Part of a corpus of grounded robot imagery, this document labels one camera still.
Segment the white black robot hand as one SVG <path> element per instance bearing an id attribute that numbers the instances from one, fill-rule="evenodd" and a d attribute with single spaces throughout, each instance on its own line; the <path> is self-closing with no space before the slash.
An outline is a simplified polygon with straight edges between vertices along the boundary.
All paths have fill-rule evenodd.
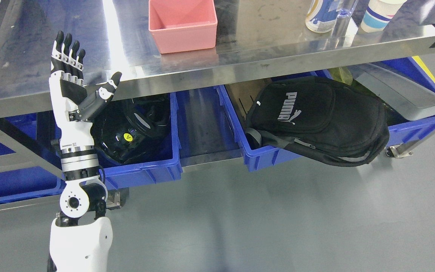
<path id="1" fill-rule="evenodd" d="M 49 86 L 54 118 L 62 133 L 59 146 L 64 152 L 94 146 L 93 121 L 114 98 L 122 76 L 121 72 L 114 73 L 89 94 L 83 86 L 85 55 L 70 33 L 57 33 L 51 50 Z"/>

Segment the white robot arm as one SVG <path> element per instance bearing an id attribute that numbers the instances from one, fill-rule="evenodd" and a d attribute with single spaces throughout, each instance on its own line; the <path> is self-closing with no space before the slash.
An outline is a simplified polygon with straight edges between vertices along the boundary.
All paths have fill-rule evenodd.
<path id="1" fill-rule="evenodd" d="M 65 188 L 51 223 L 49 272 L 105 272 L 113 241 L 108 189 L 93 146 L 62 147 Z"/>

